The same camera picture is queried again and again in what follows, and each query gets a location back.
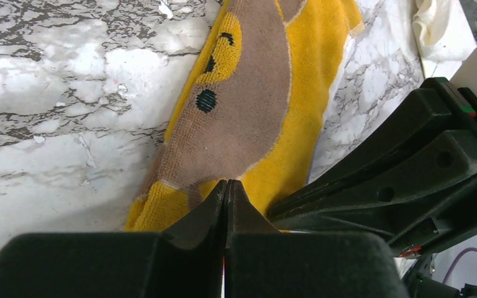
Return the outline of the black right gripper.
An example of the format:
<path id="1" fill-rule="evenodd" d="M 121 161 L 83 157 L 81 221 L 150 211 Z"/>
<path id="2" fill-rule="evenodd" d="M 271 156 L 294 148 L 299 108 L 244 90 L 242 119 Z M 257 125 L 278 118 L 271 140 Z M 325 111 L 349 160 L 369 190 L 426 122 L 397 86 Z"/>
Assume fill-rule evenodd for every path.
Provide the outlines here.
<path id="1" fill-rule="evenodd" d="M 402 277 L 409 297 L 477 297 L 477 173 L 371 179 L 332 194 L 308 185 L 274 204 L 271 222 L 374 233 L 397 256 L 421 255 Z"/>

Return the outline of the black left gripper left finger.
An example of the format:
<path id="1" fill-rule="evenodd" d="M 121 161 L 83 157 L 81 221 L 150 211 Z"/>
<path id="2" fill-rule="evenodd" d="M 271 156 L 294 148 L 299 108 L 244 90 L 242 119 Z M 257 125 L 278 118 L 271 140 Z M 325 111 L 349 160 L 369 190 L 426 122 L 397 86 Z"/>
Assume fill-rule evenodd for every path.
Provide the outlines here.
<path id="1" fill-rule="evenodd" d="M 220 297 L 226 187 L 161 233 L 15 237 L 0 251 L 0 297 Z"/>

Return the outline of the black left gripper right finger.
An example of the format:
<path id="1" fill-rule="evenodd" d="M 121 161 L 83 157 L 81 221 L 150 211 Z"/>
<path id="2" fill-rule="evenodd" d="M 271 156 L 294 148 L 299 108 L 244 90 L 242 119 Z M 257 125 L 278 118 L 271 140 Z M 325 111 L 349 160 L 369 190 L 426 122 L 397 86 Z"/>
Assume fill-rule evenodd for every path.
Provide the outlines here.
<path id="1" fill-rule="evenodd" d="M 240 181 L 225 192 L 226 297 L 407 297 L 391 250 L 366 232 L 280 232 Z"/>

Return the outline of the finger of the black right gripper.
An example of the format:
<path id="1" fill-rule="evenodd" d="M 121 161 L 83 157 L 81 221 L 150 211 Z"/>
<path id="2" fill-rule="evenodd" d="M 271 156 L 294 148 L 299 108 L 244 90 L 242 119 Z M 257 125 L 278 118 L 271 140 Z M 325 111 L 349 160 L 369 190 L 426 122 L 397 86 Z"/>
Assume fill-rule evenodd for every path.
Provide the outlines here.
<path id="1" fill-rule="evenodd" d="M 407 204 L 477 183 L 477 103 L 445 78 L 426 79 L 355 150 L 273 204 L 271 219 Z"/>

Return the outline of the yellow brown bear towel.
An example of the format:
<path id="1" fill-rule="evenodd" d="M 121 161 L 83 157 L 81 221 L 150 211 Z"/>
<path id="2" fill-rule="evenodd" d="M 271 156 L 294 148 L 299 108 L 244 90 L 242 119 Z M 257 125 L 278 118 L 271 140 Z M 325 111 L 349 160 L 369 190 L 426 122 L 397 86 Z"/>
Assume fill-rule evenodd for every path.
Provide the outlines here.
<path id="1" fill-rule="evenodd" d="M 162 231 L 221 179 L 267 208 L 302 188 L 348 41 L 355 1 L 225 1 L 125 224 Z"/>

